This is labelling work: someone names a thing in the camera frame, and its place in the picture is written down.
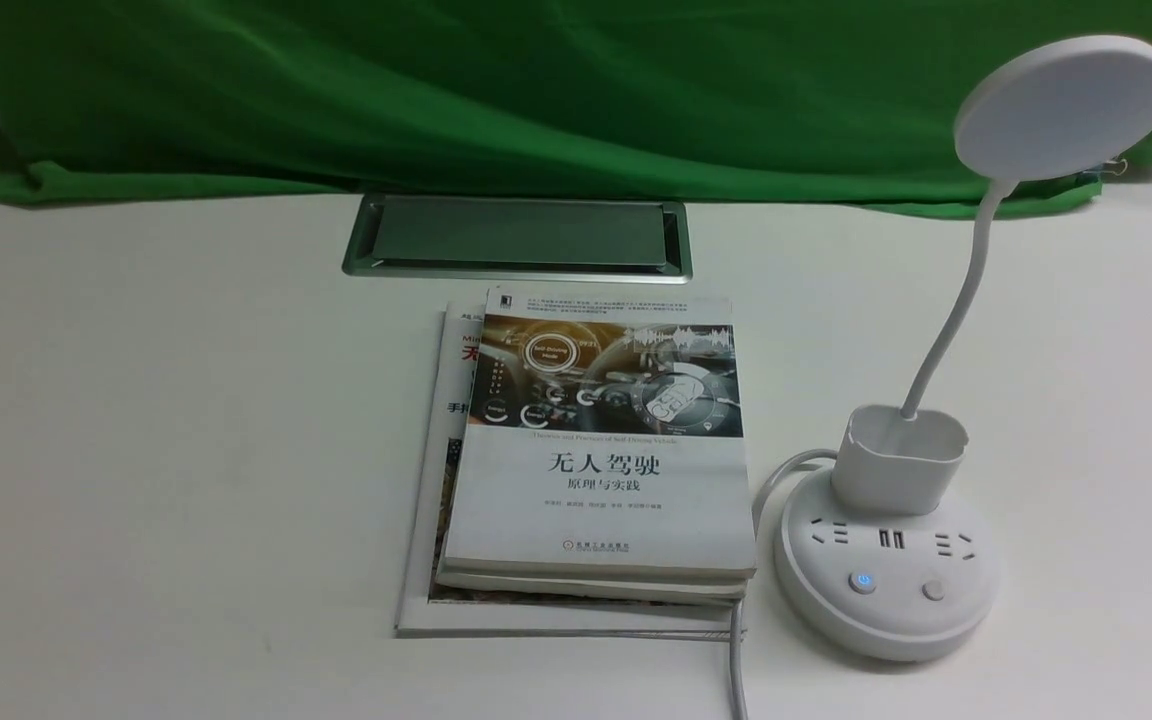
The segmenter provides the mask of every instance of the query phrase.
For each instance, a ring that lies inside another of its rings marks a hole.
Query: stack of books
[[[448,306],[397,634],[726,639],[740,408],[726,301]]]

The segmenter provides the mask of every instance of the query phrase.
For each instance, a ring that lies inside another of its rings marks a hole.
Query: lamp base
[[[1001,562],[984,520],[952,488],[925,515],[849,510],[832,468],[809,475],[776,529],[776,576],[819,632],[861,655],[948,655],[988,615]]]

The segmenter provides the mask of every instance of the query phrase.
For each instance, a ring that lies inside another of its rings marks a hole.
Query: power button
[[[869,573],[852,573],[847,575],[847,584],[861,594],[869,594],[878,589],[878,582]]]

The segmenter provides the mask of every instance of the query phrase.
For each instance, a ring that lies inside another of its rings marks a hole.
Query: white desk
[[[721,644],[391,639],[439,310],[488,285],[343,275],[355,210],[0,206],[0,719],[728,717]],[[689,219],[695,281],[637,291],[735,301],[755,482],[901,400],[969,247],[854,209]],[[1001,225],[929,406],[973,433],[1000,605],[940,664],[847,660],[764,537],[751,717],[1152,717],[1152,184]]]

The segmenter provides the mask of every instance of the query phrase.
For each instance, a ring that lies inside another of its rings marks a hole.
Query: green backdrop
[[[952,146],[960,100],[1087,32],[1152,41],[1152,0],[0,0],[0,202],[376,188],[960,215],[984,188]],[[1128,158],[1152,164],[1152,135]]]

